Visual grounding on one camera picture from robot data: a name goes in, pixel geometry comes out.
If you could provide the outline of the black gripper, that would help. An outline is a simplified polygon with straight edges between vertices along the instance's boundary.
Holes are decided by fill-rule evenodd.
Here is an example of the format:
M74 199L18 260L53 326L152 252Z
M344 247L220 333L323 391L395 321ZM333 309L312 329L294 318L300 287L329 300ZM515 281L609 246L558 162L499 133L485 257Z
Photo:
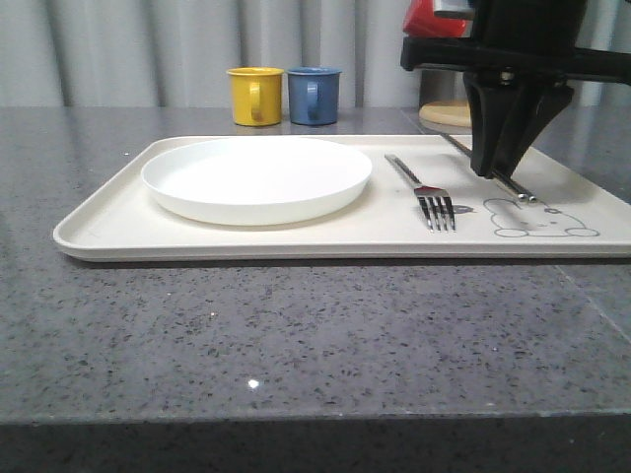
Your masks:
M588 82L630 83L630 55L580 48L586 1L476 1L462 37L403 39L400 66L531 73ZM572 101L566 84L502 84L499 75L463 74L478 175L510 177L541 131Z

